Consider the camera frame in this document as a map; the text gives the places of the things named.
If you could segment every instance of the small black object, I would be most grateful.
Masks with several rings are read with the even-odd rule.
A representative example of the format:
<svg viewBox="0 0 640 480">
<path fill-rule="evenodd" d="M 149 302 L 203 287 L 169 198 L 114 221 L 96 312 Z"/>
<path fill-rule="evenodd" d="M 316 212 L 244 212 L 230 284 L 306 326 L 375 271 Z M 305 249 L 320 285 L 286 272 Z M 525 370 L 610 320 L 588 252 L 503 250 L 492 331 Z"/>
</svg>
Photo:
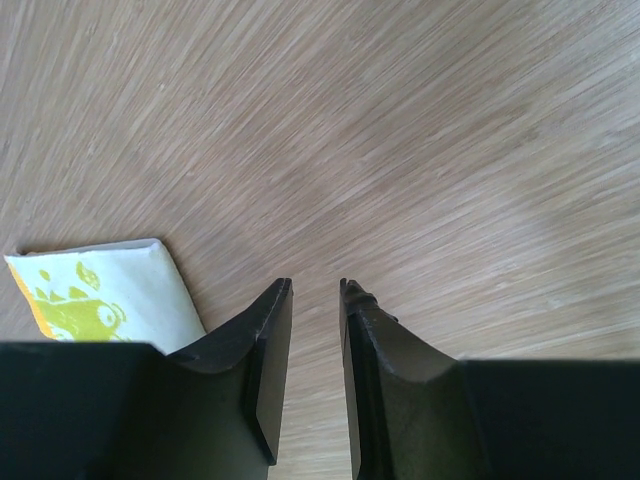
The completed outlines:
<svg viewBox="0 0 640 480">
<path fill-rule="evenodd" d="M 163 356 L 135 343 L 0 345 L 3 480 L 264 480 L 278 455 L 291 280 Z"/>
<path fill-rule="evenodd" d="M 342 280 L 353 478 L 640 478 L 640 362 L 456 361 Z"/>
</svg>

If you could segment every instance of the green printed design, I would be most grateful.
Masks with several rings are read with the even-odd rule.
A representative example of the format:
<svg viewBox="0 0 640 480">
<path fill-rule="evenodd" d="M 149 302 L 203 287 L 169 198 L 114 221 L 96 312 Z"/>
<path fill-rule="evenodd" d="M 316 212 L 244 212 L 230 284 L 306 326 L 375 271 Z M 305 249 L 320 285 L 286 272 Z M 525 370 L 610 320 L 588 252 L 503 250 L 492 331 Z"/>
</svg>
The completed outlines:
<svg viewBox="0 0 640 480">
<path fill-rule="evenodd" d="M 95 272 L 78 262 L 76 275 L 97 294 L 100 278 Z M 44 270 L 40 270 L 40 276 L 47 281 L 51 279 Z M 61 297 L 53 291 L 47 295 L 36 288 L 35 302 L 52 327 L 64 330 L 76 341 L 125 340 L 116 334 L 120 325 L 127 320 L 119 305 L 92 298 L 92 295 L 76 286 L 69 287 L 67 296 Z"/>
</svg>

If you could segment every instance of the wooden surface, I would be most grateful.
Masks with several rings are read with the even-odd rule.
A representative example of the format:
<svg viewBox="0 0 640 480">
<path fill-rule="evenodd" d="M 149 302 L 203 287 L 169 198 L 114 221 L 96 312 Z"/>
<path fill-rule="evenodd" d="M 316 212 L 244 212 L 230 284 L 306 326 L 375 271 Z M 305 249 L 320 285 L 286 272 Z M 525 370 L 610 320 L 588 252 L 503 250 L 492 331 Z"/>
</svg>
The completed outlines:
<svg viewBox="0 0 640 480">
<path fill-rule="evenodd" d="M 270 478 L 350 478 L 341 276 L 451 355 L 640 355 L 639 13 L 1 0 L 0 246 L 158 236 L 210 328 L 292 276 Z"/>
</svg>

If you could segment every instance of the green cartoon character print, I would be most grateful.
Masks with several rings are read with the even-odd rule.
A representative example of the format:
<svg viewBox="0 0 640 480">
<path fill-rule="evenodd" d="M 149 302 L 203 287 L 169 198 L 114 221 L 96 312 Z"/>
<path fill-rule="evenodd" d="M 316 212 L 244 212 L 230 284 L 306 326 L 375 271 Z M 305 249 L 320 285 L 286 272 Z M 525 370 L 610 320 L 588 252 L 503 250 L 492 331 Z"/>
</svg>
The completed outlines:
<svg viewBox="0 0 640 480">
<path fill-rule="evenodd" d="M 82 262 L 76 265 L 76 275 L 78 280 L 90 287 L 90 290 L 82 287 L 90 294 L 82 288 L 71 286 L 65 298 L 54 291 L 47 295 L 36 288 L 35 302 L 56 337 L 75 341 L 126 340 L 116 333 L 127 321 L 122 308 L 96 298 L 100 290 L 98 275 L 85 268 Z M 47 282 L 51 279 L 45 270 L 40 270 L 40 276 Z"/>
</svg>

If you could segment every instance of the wood grain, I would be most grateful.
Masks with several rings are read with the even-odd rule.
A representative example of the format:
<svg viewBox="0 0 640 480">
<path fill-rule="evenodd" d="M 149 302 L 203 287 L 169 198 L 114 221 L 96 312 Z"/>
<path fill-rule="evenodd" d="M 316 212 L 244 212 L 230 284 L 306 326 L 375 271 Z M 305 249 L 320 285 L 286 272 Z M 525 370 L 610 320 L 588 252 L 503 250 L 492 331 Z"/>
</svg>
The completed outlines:
<svg viewBox="0 0 640 480">
<path fill-rule="evenodd" d="M 640 4 L 0 1 L 0 246 L 146 236 L 209 328 L 294 279 L 272 479 L 350 478 L 357 278 L 443 351 L 640 354 Z M 39 338 L 6 268 L 3 338 Z"/>
</svg>

